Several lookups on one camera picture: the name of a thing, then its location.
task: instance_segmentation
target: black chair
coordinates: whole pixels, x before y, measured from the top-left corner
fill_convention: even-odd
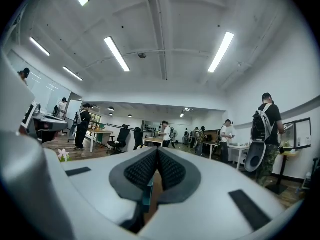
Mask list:
[[[134,140],[135,140],[135,146],[134,146],[133,150],[136,150],[137,147],[142,145],[142,140],[144,138],[144,132],[141,131],[141,128],[136,127],[133,134],[134,134]]]
[[[118,143],[115,143],[114,141],[115,136],[110,136],[112,138],[112,141],[108,141],[108,145],[114,148],[114,152],[111,154],[111,156],[123,153],[121,149],[127,145],[126,140],[130,133],[130,130],[128,129],[129,125],[123,124],[122,127],[123,128],[120,130],[120,133],[117,139]]]

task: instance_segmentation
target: desk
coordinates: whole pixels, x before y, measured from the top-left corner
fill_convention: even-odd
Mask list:
[[[246,150],[249,150],[249,149],[250,149],[250,146],[249,146],[249,145],[248,145],[248,146],[233,146],[233,145],[228,145],[228,148],[229,148],[229,149],[232,149],[232,150],[238,150],[238,151],[239,151],[238,164],[237,164],[237,166],[236,166],[236,169],[239,170],[242,152],[243,152],[243,151],[246,151]]]
[[[284,171],[286,167],[287,157],[295,157],[296,155],[298,155],[298,153],[299,152],[290,153],[290,151],[285,151],[283,154],[278,154],[280,156],[283,156],[281,171],[276,184],[266,186],[268,190],[272,191],[277,195],[280,195],[283,191],[285,191],[288,188],[287,186],[281,185],[281,180],[284,176]]]
[[[109,137],[114,133],[113,131],[107,131],[107,130],[92,130],[88,129],[88,132],[93,133],[91,136],[91,145],[90,145],[90,152],[92,153],[94,150],[94,139],[95,134],[109,134]]]
[[[164,139],[163,138],[144,138],[142,144],[144,145],[146,142],[160,143],[162,147],[164,144]]]
[[[211,156],[212,156],[212,152],[213,152],[213,146],[216,145],[216,142],[214,142],[214,141],[204,141],[203,144],[210,145],[210,157],[209,157],[209,159],[211,160]]]

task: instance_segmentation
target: floor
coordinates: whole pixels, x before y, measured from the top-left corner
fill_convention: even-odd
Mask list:
[[[83,159],[92,159],[92,158],[101,158],[101,157],[106,157],[110,155],[110,150],[104,146],[101,146],[99,144],[94,143],[93,144],[93,152],[90,152],[90,144],[91,140],[85,139],[83,142],[85,150],[74,150],[75,142],[70,141],[68,143],[69,137],[66,136],[59,136],[55,140],[51,142],[46,142],[43,144],[44,148],[49,148],[54,150],[57,154],[59,154],[58,150],[65,149],[67,152],[69,152],[69,156],[71,160],[83,160]],[[182,144],[176,144],[175,145],[176,149],[179,149],[181,151],[194,154],[195,151],[192,148],[189,148],[186,145]],[[212,157],[213,160],[219,160],[219,157],[214,155]],[[254,180],[254,175],[249,176],[252,180]],[[266,185],[269,184],[274,184],[277,181],[277,179],[273,176],[269,176],[267,179]],[[282,180],[281,182],[283,185],[287,186],[287,189],[281,194],[281,195],[276,195],[274,193],[276,198],[279,199],[280,203],[287,209],[293,204],[295,204],[297,201],[303,199],[305,197],[305,192],[303,190],[299,191],[299,193],[296,193],[297,188],[301,188],[302,184],[297,183],[297,182],[292,182],[288,180]],[[156,213],[157,211],[157,199],[159,195],[163,192],[162,189],[162,179],[158,171],[156,171],[154,175],[154,180],[153,180],[153,191],[152,191],[152,197],[151,197],[151,204],[150,204],[150,209],[149,213],[144,214],[144,219],[145,222],[148,223],[148,221],[152,218],[152,216]]]

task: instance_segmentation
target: black rubber pad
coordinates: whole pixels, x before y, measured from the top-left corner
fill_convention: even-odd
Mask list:
[[[271,221],[271,219],[242,190],[229,192],[229,195],[254,231],[262,228]]]
[[[82,167],[82,168],[73,169],[73,170],[66,170],[65,173],[68,177],[70,177],[78,174],[84,174],[89,171],[91,171],[89,167]]]

